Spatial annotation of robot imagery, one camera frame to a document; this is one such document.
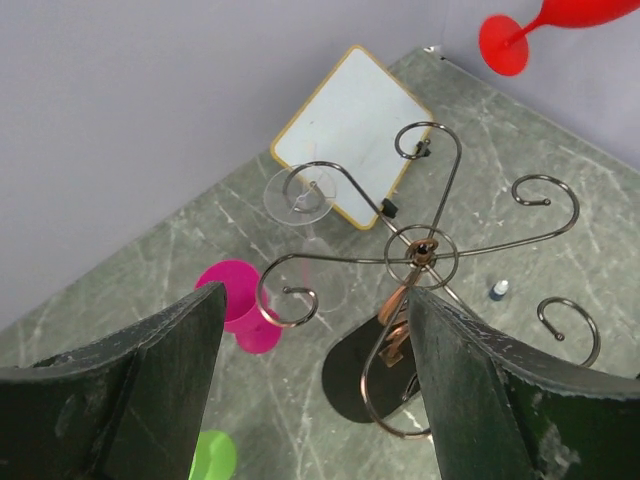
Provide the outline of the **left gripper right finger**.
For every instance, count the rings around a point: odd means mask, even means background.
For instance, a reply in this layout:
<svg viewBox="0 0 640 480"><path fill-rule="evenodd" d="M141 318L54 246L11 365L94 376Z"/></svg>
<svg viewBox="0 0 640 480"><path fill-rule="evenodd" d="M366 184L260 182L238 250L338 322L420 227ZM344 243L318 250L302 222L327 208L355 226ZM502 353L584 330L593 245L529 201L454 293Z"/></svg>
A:
<svg viewBox="0 0 640 480"><path fill-rule="evenodd" d="M638 478L638 380L544 353L418 288L408 320L442 478Z"/></svg>

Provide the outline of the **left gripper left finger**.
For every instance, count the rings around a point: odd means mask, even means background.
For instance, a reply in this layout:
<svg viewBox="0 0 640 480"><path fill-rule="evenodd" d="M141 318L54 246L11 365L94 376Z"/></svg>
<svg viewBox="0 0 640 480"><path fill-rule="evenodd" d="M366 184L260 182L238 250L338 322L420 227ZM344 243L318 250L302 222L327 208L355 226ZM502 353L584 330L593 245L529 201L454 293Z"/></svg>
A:
<svg viewBox="0 0 640 480"><path fill-rule="evenodd" d="M226 304L208 283L98 341L2 368L2 478L188 478Z"/></svg>

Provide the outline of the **pink wine glass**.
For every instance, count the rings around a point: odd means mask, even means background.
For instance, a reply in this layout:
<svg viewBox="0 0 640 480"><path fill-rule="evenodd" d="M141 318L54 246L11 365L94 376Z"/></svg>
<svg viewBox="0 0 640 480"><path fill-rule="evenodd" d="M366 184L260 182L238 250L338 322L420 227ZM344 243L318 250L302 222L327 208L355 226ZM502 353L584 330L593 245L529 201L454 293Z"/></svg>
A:
<svg viewBox="0 0 640 480"><path fill-rule="evenodd" d="M282 335L282 329L269 323L258 309L259 280L260 273L252 264L228 259L210 266L195 284L195 288L210 282L224 285L227 294L224 331L233 334L239 347L250 354L269 352Z"/></svg>

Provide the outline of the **clear wine glass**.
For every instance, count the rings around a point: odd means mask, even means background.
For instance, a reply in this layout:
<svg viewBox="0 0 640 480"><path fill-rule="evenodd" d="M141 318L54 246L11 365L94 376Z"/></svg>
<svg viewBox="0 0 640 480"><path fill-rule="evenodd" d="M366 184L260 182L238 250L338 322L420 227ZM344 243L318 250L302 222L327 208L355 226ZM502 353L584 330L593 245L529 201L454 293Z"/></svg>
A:
<svg viewBox="0 0 640 480"><path fill-rule="evenodd" d="M336 183L329 168L300 165L275 174L263 194L263 204L276 222L304 233L304 239L293 250L305 257L288 262L285 269L293 274L297 286L316 292L321 313L338 310L347 293L340 266L325 259L333 257L334 250L314 230L315 224L332 211L336 196Z"/></svg>

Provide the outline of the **red wine glass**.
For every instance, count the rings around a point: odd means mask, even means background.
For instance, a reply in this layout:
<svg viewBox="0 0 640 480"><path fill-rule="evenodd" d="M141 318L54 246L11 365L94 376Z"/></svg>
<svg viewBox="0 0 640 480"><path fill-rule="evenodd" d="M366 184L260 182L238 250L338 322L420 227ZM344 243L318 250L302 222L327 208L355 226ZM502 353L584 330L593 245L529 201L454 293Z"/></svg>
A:
<svg viewBox="0 0 640 480"><path fill-rule="evenodd" d="M536 17L521 26L512 17L487 17L478 33L478 47L487 66L502 76L516 76L527 66L527 35L551 26L584 29L610 23L639 9L639 0L545 0Z"/></svg>

